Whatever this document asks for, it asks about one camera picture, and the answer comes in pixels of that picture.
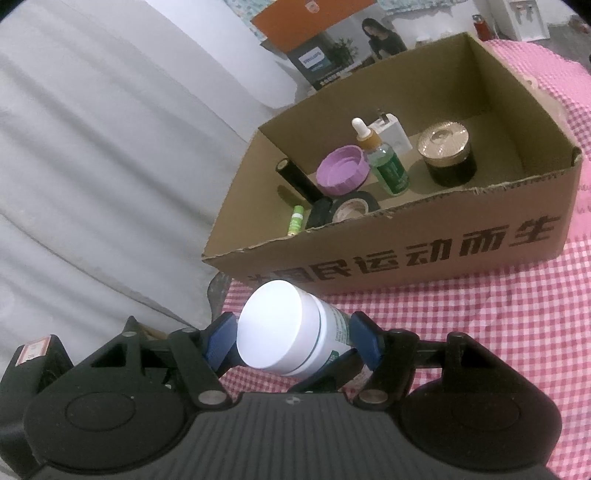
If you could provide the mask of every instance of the woman in poster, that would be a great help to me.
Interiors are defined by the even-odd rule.
[[[407,51],[407,47],[400,35],[387,29],[377,20],[366,18],[361,23],[361,27],[369,37],[369,46],[377,60]]]

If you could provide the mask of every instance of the black jar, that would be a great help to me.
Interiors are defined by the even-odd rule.
[[[427,128],[417,147],[431,178],[442,187],[464,185],[476,173],[470,135],[462,124],[443,122]]]

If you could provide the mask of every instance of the white bottle cap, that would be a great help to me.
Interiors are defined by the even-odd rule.
[[[238,321],[236,346],[249,367],[285,375],[314,351],[320,312],[309,293],[284,280],[258,288]]]
[[[351,120],[351,125],[353,125],[353,128],[357,132],[358,140],[364,140],[372,134],[372,131],[368,128],[367,125],[365,125],[365,122],[360,118],[353,118],[353,120]]]

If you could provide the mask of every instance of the gold jar lid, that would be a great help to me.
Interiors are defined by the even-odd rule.
[[[462,124],[442,122],[427,128],[419,137],[418,151],[433,167],[451,167],[470,154],[470,135]]]

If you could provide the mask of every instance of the orange box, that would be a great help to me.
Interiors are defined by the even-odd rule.
[[[277,0],[251,23],[287,53],[374,3],[374,0]]]

